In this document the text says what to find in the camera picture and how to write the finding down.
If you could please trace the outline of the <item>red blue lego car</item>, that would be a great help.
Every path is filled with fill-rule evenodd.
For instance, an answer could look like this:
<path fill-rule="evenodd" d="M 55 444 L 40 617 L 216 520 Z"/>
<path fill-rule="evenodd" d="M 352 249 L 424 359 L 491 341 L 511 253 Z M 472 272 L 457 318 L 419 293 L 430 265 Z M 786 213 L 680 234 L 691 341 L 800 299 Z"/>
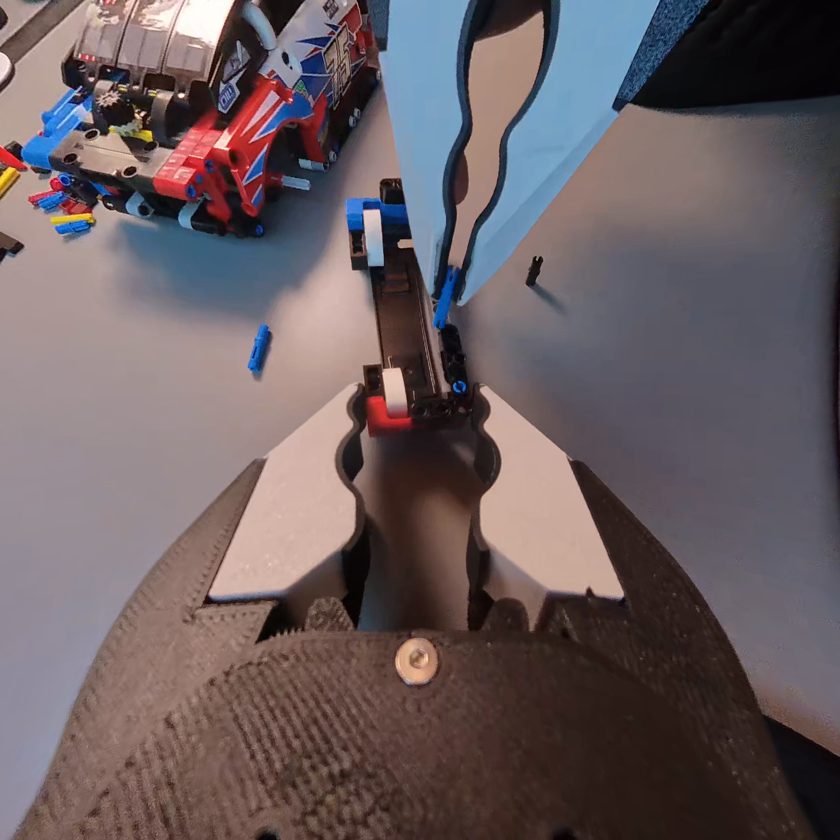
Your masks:
<path fill-rule="evenodd" d="M 368 2 L 97 1 L 23 160 L 79 202 L 259 237 L 330 168 L 381 74 Z"/>

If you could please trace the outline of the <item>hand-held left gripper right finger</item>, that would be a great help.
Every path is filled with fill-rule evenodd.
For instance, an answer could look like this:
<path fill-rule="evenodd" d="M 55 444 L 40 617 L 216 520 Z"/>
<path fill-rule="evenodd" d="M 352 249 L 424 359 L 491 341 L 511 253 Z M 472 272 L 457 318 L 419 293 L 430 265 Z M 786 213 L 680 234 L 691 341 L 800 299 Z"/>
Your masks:
<path fill-rule="evenodd" d="M 474 468 L 485 488 L 467 546 L 468 625 L 519 602 L 528 629 L 566 597 L 620 602 L 624 590 L 567 454 L 487 385 L 473 400 Z"/>

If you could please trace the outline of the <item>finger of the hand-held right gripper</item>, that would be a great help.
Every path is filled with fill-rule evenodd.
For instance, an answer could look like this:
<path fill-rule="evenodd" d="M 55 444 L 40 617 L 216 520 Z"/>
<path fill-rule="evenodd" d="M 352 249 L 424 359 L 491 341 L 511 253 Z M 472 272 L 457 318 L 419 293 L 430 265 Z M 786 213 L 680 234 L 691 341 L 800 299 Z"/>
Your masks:
<path fill-rule="evenodd" d="M 497 182 L 467 244 L 458 304 L 483 288 L 616 118 L 655 1 L 542 4 L 537 75 L 500 138 Z"/>
<path fill-rule="evenodd" d="M 430 296 L 444 283 L 459 161 L 471 131 L 466 69 L 479 2 L 391 1 L 380 52 L 413 244 Z"/>

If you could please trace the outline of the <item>pile of small lego pieces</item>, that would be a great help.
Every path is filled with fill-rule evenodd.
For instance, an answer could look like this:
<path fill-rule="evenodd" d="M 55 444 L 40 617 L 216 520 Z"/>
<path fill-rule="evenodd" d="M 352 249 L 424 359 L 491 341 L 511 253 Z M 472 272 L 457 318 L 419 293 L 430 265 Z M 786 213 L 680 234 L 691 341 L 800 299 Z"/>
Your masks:
<path fill-rule="evenodd" d="M 35 173 L 35 167 L 24 163 L 22 147 L 7 143 L 1 147 L 1 199 L 13 191 L 24 173 Z M 30 207 L 49 216 L 52 229 L 61 237 L 76 238 L 91 231 L 96 223 L 93 205 L 76 198 L 71 182 L 54 178 L 49 189 L 32 193 L 26 201 Z"/>

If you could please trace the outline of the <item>black lego chassis frame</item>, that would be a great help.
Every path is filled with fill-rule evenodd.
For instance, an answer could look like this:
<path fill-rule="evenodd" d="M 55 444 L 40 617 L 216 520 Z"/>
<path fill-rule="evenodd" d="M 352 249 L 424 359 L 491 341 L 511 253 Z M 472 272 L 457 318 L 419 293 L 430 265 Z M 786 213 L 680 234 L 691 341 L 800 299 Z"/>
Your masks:
<path fill-rule="evenodd" d="M 380 182 L 378 197 L 345 201 L 350 262 L 369 278 L 380 362 L 364 367 L 371 437 L 455 427 L 473 407 L 473 386 L 459 331 L 433 326 L 429 295 L 411 246 L 403 183 Z"/>

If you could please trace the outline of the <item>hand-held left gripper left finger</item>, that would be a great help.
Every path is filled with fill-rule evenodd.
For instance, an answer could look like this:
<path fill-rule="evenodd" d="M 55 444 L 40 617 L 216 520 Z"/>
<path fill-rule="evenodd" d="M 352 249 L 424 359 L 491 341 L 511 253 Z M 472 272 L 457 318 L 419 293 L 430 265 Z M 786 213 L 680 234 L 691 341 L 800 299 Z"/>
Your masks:
<path fill-rule="evenodd" d="M 301 626 L 310 604 L 335 597 L 353 625 L 370 570 L 360 384 L 346 386 L 265 457 L 209 588 L 213 603 L 278 602 Z"/>

